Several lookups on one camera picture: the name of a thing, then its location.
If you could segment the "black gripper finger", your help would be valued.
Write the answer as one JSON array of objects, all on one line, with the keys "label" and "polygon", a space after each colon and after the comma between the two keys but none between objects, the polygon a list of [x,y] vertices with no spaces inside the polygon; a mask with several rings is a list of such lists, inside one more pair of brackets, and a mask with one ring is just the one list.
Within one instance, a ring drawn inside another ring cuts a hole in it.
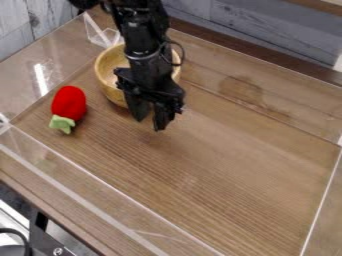
[{"label": "black gripper finger", "polygon": [[183,100],[173,98],[170,101],[157,100],[154,102],[154,129],[162,131],[170,122],[175,119],[175,115],[183,112]]},{"label": "black gripper finger", "polygon": [[126,92],[125,98],[133,117],[138,122],[142,122],[151,112],[151,97],[147,93],[134,94],[133,92]]}]

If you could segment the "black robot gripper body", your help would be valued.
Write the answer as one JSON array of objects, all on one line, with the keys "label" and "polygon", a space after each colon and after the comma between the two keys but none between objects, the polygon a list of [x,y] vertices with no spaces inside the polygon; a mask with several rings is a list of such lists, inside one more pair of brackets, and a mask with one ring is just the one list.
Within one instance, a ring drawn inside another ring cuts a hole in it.
[{"label": "black robot gripper body", "polygon": [[154,102],[157,100],[170,101],[173,98],[182,99],[185,104],[185,89],[173,78],[174,68],[181,64],[174,62],[171,49],[157,49],[151,52],[125,50],[130,62],[129,68],[114,70],[118,76],[118,87],[134,94],[147,93]]}]

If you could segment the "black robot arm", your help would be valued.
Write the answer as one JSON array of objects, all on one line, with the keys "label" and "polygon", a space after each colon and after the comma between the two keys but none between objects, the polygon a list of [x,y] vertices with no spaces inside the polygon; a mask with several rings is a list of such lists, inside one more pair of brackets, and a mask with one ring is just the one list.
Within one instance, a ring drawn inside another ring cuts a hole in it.
[{"label": "black robot arm", "polygon": [[118,87],[137,121],[154,112],[154,129],[165,130],[182,113],[186,91],[173,78],[185,48],[169,35],[170,16],[162,0],[67,0],[86,11],[101,5],[125,40],[130,67],[118,67]]}]

